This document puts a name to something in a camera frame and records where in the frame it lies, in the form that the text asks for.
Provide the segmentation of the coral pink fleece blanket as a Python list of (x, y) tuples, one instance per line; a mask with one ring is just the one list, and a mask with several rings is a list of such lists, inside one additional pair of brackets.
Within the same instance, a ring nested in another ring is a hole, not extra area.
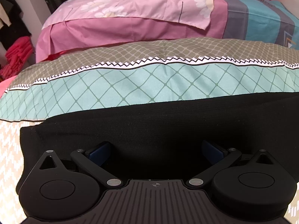
[(12, 81), (16, 78), (17, 76), (12, 76), (0, 83), (0, 97), (4, 94), (5, 90), (9, 87), (9, 85), (12, 83)]

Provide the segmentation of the black pants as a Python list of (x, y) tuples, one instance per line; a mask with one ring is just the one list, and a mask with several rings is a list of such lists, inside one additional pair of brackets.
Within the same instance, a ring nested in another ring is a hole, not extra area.
[(57, 115), (23, 127), (26, 177), (46, 150), (69, 159), (108, 142), (103, 168), (118, 178), (187, 179), (204, 144), (224, 151), (265, 149), (298, 179), (298, 93), (254, 93), (151, 103)]

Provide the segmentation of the pink floral pillow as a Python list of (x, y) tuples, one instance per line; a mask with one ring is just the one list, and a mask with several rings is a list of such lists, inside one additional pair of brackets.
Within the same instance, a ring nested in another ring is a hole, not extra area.
[(67, 0), (44, 23), (36, 61), (136, 41), (222, 38), (227, 20), (225, 0)]

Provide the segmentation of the teal grey striped pillow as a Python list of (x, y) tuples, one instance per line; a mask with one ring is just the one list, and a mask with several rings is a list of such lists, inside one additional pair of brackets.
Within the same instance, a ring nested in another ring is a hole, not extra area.
[(279, 1), (224, 0), (228, 19), (223, 38), (275, 43), (298, 49), (298, 18)]

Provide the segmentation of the red folded clothes pile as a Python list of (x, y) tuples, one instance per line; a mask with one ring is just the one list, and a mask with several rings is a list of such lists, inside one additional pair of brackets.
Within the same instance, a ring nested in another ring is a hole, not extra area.
[(34, 47), (29, 36), (18, 38), (5, 54), (7, 64), (1, 69), (1, 79), (16, 76), (33, 52)]

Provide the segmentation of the patterned beige teal quilt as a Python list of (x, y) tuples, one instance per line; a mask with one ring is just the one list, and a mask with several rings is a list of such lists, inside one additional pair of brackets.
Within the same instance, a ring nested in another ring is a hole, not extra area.
[(21, 223), (20, 128), (81, 110), (298, 91), (298, 50), (190, 38), (92, 48), (34, 64), (1, 97), (1, 222)]

